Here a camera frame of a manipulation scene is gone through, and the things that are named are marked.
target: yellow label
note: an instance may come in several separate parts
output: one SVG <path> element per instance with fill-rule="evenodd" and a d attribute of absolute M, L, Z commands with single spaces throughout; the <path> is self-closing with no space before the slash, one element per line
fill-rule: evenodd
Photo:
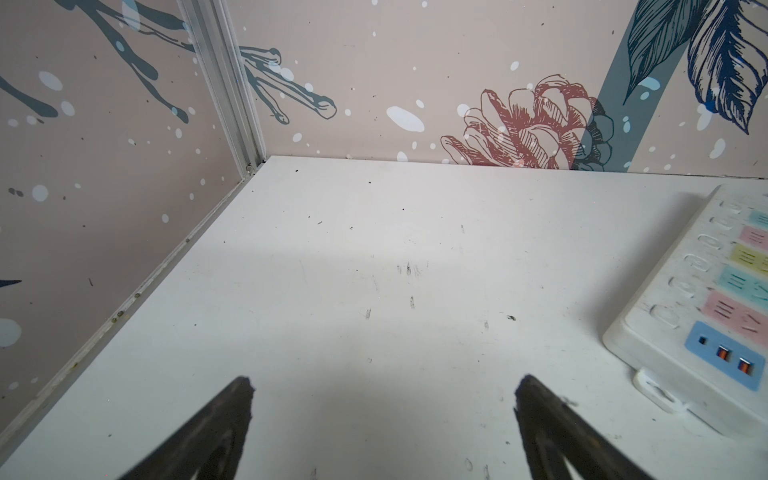
<path fill-rule="evenodd" d="M 768 255 L 765 253 L 752 250 L 737 243 L 733 248 L 733 253 L 730 254 L 730 259 L 739 265 L 768 276 Z"/>

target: socket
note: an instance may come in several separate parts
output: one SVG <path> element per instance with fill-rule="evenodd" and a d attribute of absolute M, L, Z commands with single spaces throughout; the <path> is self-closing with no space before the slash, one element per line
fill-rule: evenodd
<path fill-rule="evenodd" d="M 694 324 L 685 348 L 748 389 L 760 387 L 765 358 L 706 323 Z"/>

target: beige wall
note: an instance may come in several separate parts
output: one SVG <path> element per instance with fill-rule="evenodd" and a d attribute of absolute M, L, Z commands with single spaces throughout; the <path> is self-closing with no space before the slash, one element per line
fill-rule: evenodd
<path fill-rule="evenodd" d="M 174 0 L 151 6 L 180 15 Z M 189 123 L 79 7 L 0 6 L 0 76 L 58 111 L 42 117 L 0 91 L 0 280 L 21 280 L 0 288 L 0 429 L 240 181 L 195 54 L 99 15 L 157 69 L 149 83 Z"/>
<path fill-rule="evenodd" d="M 751 22 L 768 29 L 764 4 L 727 1 L 746 9 Z M 536 163 L 532 160 L 535 155 L 520 154 L 520 145 L 549 145 L 546 135 L 555 134 L 554 150 L 559 149 L 561 160 L 564 158 L 569 165 L 581 157 L 582 163 L 591 162 L 598 170 L 629 168 L 642 172 L 647 168 L 653 173 L 768 177 L 768 164 L 760 160 L 768 147 L 768 138 L 760 133 L 768 130 L 768 100 L 761 98 L 756 103 L 749 135 L 717 114 L 706 128 L 697 130 L 699 101 L 687 78 L 684 46 L 677 56 L 670 56 L 670 68 L 679 66 L 668 85 L 662 81 L 658 91 L 637 87 L 632 101 L 626 104 L 604 101 L 607 82 L 619 84 L 621 100 L 627 90 L 627 37 L 634 24 L 636 2 L 227 0 L 227 4 L 240 45 L 276 48 L 282 55 L 282 63 L 273 65 L 272 72 L 256 73 L 278 87 L 267 87 L 265 91 L 271 92 L 288 119 L 287 124 L 278 121 L 265 102 L 254 95 L 269 154 L 395 160 L 402 152 L 401 160 L 405 155 L 409 161 L 461 162 L 461 151 L 457 154 L 456 149 L 448 146 L 446 150 L 441 145 L 443 137 L 451 136 L 468 147 L 475 146 L 475 153 L 482 151 L 478 145 L 498 144 L 495 146 L 500 153 L 491 161 L 484 161 L 488 155 L 483 155 L 472 163 L 531 166 Z M 761 52 L 768 52 L 768 37 L 759 32 L 750 35 L 747 40 Z M 763 68 L 759 55 L 750 58 L 758 70 Z M 617 80 L 617 74 L 609 74 L 612 65 L 622 78 Z M 283 75 L 284 68 L 290 71 L 287 76 Z M 537 85 L 552 75 L 560 75 L 567 84 L 556 78 L 561 87 L 545 94 L 553 79 L 540 88 Z M 314 94 L 333 101 L 335 116 L 325 118 L 290 95 L 280 97 L 281 92 L 288 94 L 305 84 L 311 84 Z M 575 91 L 570 84 L 581 84 L 584 90 Z M 498 131 L 481 131 L 501 126 L 494 125 L 491 109 L 470 111 L 466 118 L 459 114 L 465 110 L 459 109 L 460 105 L 481 108 L 481 95 L 486 89 L 494 91 L 507 109 L 519 108 L 527 101 L 525 93 L 513 105 L 508 96 L 529 85 L 539 103 L 545 102 L 543 97 L 547 95 L 554 104 L 576 100 L 574 104 L 586 105 L 584 100 L 589 100 L 592 112 L 588 107 L 581 111 L 587 116 L 601 115 L 594 107 L 594 99 L 599 97 L 606 115 L 612 118 L 614 134 L 611 137 L 601 128 L 602 137 L 589 134 L 586 143 L 589 148 L 597 148 L 608 139 L 614 151 L 610 163 L 595 163 L 594 155 L 584 159 L 585 155 L 577 152 L 579 142 L 573 145 L 573 135 L 581 133 L 581 143 L 585 140 L 583 130 L 578 130 L 583 125 L 575 114 L 565 125 L 554 125 L 557 119 L 553 118 L 512 122 L 525 134 L 518 132 L 517 138 L 508 139 L 507 132 L 501 132 L 501 141 L 495 141 Z M 646 91 L 648 95 L 639 100 Z M 655 113 L 653 108 L 647 110 L 656 104 Z M 423 124 L 423 131 L 399 126 L 388 117 L 391 107 L 414 114 Z M 643 115 L 650 124 L 645 121 L 643 125 Z M 466 124 L 478 116 L 474 130 L 465 132 Z M 631 126 L 627 133 L 624 117 Z M 683 121 L 686 124 L 678 127 Z M 412 124 L 412 129 L 421 129 L 418 122 Z M 547 128 L 536 128 L 537 124 Z M 710 158 L 720 138 L 726 147 L 719 156 Z M 648 151 L 650 147 L 656 147 L 654 154 Z M 605 149 L 608 147 L 598 148 L 603 153 Z M 551 157 L 543 165 L 558 166 L 557 155 Z M 513 161 L 505 163 L 505 158 Z"/>

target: blue panel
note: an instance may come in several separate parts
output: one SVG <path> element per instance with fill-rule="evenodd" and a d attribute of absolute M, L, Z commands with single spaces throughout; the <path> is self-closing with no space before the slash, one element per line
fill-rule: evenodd
<path fill-rule="evenodd" d="M 728 293 L 749 300 L 768 311 L 768 282 L 727 265 L 717 279 L 717 285 Z"/>
<path fill-rule="evenodd" d="M 768 214 L 764 214 L 759 210 L 752 210 L 752 213 L 750 214 L 750 222 L 758 227 L 768 229 Z"/>
<path fill-rule="evenodd" d="M 685 348 L 748 389 L 756 392 L 760 387 L 760 380 L 763 378 L 766 364 L 765 358 L 706 323 L 696 322 L 685 341 Z M 717 356 L 721 348 L 730 352 L 728 359 L 721 359 Z M 741 360 L 746 360 L 751 364 L 750 374 L 739 370 Z"/>

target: red pine cone drawing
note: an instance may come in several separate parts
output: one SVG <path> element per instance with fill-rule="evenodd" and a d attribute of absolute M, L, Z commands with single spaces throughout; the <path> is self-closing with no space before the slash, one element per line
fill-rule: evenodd
<path fill-rule="evenodd" d="M 508 106 L 485 90 L 464 122 L 466 145 L 441 139 L 457 164 L 602 171 L 611 158 L 614 121 L 581 84 L 560 75 L 513 90 Z"/>

